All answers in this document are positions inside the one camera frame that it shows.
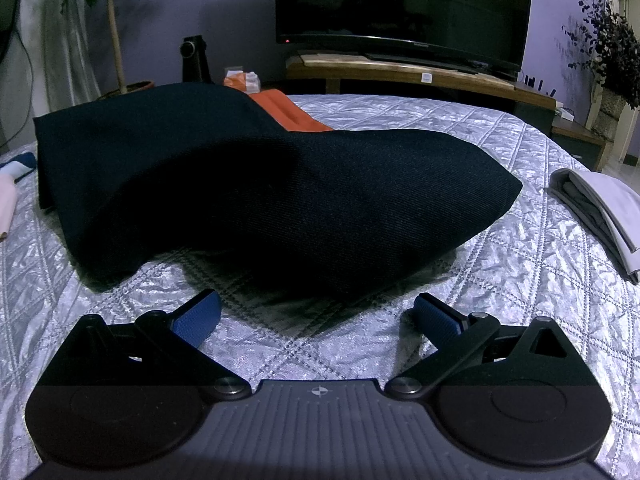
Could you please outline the dark navy storage bag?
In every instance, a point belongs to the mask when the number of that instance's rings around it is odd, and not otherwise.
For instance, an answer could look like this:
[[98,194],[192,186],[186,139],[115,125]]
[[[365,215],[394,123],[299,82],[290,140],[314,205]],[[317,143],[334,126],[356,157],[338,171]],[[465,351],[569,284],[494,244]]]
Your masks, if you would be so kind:
[[101,285],[192,250],[270,292],[378,289],[484,231],[522,188],[449,134],[290,131],[212,84],[66,108],[35,129],[40,205]]

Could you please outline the folded grey white clothes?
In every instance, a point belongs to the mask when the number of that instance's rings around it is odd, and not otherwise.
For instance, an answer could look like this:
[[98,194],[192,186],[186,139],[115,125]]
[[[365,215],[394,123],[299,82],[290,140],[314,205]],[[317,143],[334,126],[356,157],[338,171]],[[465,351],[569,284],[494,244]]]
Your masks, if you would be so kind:
[[623,276],[639,283],[639,194],[593,171],[556,170],[549,191],[600,240]]

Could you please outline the silver quilted bedspread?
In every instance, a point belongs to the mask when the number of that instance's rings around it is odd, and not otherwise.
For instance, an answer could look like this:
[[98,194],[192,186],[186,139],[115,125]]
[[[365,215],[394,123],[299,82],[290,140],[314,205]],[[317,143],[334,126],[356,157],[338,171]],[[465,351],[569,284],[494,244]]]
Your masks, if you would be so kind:
[[39,465],[24,421],[27,399],[78,318],[128,323],[170,311],[216,289],[224,313],[204,351],[252,384],[263,379],[386,380],[432,351],[410,325],[421,292],[504,324],[535,316],[558,322],[591,368],[612,408],[598,462],[617,479],[639,474],[639,289],[599,241],[548,192],[553,171],[579,164],[538,129],[510,114],[400,96],[296,96],[322,124],[340,130],[440,131],[485,150],[522,181],[511,210],[490,229],[411,278],[370,298],[355,287],[326,301],[264,296],[217,270],[218,259],[175,252],[131,278],[97,289],[78,273],[58,219],[38,205],[38,178],[16,186],[17,206],[1,245],[1,474]]

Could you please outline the pink garment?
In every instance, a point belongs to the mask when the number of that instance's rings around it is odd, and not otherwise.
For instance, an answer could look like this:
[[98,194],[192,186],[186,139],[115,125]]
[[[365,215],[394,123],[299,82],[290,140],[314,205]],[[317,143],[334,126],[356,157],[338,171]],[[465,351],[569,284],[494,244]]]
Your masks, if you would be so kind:
[[0,240],[9,234],[17,202],[14,179],[9,174],[0,174]]

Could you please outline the orange bag lining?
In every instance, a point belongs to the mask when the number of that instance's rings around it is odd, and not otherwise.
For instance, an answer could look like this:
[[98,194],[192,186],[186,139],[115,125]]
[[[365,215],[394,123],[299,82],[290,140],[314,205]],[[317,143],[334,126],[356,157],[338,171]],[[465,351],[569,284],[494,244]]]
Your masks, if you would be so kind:
[[252,93],[250,98],[288,131],[327,132],[332,128],[318,122],[277,89]]

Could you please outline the white navy garment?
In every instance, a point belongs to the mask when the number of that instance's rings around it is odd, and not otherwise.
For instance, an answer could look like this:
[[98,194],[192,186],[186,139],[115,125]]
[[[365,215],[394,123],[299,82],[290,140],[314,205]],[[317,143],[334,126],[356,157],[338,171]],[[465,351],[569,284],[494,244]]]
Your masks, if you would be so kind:
[[0,174],[10,177],[14,182],[31,174],[37,168],[37,159],[34,153],[26,152],[11,158],[8,162],[2,162]]

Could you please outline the orange white small box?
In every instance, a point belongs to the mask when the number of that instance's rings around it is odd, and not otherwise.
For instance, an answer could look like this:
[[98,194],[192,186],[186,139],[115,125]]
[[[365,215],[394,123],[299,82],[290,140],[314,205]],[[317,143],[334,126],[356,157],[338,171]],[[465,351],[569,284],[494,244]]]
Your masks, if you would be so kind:
[[246,72],[242,68],[229,68],[224,81],[226,87],[239,90],[247,94],[254,94],[262,91],[262,83],[255,72]]

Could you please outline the black desktop speaker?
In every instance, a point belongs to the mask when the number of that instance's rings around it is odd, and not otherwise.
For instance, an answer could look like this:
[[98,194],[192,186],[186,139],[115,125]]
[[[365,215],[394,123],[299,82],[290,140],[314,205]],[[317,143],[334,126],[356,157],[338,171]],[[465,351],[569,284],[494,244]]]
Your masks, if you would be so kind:
[[182,81],[210,84],[212,77],[206,58],[206,42],[201,35],[184,37],[180,46]]

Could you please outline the wooden tv bench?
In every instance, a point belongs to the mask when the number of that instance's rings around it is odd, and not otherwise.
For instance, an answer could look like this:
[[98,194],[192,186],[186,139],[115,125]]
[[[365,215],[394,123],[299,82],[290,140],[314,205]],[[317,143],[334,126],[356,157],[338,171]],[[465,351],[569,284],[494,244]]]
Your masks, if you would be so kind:
[[371,61],[364,56],[301,54],[286,61],[291,93],[414,96],[501,110],[520,118],[594,171],[604,168],[613,143],[556,114],[560,104],[540,84],[509,82],[430,66]]

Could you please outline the sheer grey curtain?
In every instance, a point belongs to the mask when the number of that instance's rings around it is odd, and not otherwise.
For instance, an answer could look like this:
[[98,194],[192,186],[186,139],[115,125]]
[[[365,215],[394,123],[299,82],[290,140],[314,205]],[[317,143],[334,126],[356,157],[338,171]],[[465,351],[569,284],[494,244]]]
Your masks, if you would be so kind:
[[85,10],[82,0],[21,0],[18,24],[35,70],[32,106],[38,116],[100,95]]

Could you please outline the black flat screen television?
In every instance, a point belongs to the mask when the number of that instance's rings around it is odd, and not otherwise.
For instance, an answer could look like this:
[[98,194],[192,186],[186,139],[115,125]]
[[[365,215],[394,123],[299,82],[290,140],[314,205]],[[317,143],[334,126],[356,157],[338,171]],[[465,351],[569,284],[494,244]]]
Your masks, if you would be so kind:
[[515,80],[532,0],[276,0],[298,50],[425,63]]

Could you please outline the dark leafy potted plant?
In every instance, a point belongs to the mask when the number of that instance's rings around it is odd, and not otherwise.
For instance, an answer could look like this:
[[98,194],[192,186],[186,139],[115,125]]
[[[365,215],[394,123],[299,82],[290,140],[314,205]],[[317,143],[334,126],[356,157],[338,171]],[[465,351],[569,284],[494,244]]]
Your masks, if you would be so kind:
[[624,105],[639,106],[639,40],[626,18],[604,0],[579,0],[582,20],[563,28],[579,52],[568,66],[589,70],[602,89],[600,107],[591,129],[613,141]]

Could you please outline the black standing fan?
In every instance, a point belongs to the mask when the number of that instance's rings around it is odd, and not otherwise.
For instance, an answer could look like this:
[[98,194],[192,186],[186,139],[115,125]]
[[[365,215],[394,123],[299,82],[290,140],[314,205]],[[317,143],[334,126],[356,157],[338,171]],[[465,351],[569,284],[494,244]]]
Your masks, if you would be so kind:
[[32,114],[34,68],[20,33],[21,0],[1,0],[1,151],[18,143]]

